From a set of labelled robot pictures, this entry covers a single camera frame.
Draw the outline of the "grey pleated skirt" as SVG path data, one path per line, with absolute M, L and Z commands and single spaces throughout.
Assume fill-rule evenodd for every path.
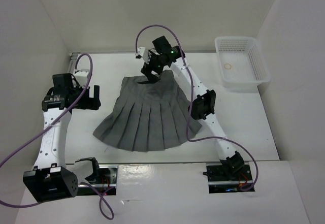
M 145 76 L 124 77 L 113 111 L 93 135 L 126 151 L 163 151 L 194 138 L 201 124 L 189 119 L 190 105 L 171 70 L 156 83 Z

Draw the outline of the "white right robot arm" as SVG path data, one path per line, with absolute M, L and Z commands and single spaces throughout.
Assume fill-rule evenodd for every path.
M 244 159 L 235 149 L 239 144 L 228 139 L 215 114 L 216 92 L 208 89 L 190 67 L 185 53 L 180 44 L 171 46 L 166 37 L 161 36 L 153 42 L 154 51 L 136 45 L 136 58 L 144 61 L 141 72 L 150 82 L 157 82 L 165 67 L 169 67 L 174 73 L 190 86 L 190 105 L 188 107 L 191 119 L 197 120 L 206 127 L 212 136 L 197 139 L 203 141 L 213 139 L 221 163 L 223 176 L 228 180 L 234 180 L 244 168 Z

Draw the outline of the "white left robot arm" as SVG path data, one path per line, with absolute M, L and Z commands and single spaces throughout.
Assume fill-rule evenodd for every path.
M 42 101 L 45 133 L 31 171 L 23 183 L 38 203 L 72 198 L 77 195 L 78 178 L 66 167 L 65 148 L 73 109 L 98 110 L 100 87 L 89 95 L 91 72 L 87 69 L 52 76 L 53 86 Z

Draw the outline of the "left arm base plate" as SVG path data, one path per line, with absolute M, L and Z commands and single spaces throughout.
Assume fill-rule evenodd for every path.
M 94 180 L 87 180 L 86 177 L 93 173 L 92 163 L 90 161 L 68 164 L 67 169 L 73 172 L 78 178 L 77 196 L 95 196 L 96 193 L 87 185 L 91 184 L 99 193 L 105 193 L 107 196 L 116 195 L 116 185 L 118 176 L 118 165 L 99 164 L 99 176 Z

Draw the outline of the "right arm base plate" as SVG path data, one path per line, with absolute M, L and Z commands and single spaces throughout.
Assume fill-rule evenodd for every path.
M 221 163 L 206 163 L 203 175 L 207 178 L 210 194 L 240 193 L 242 188 L 249 188 L 253 183 L 249 164 L 245 164 L 234 177 L 228 178 Z

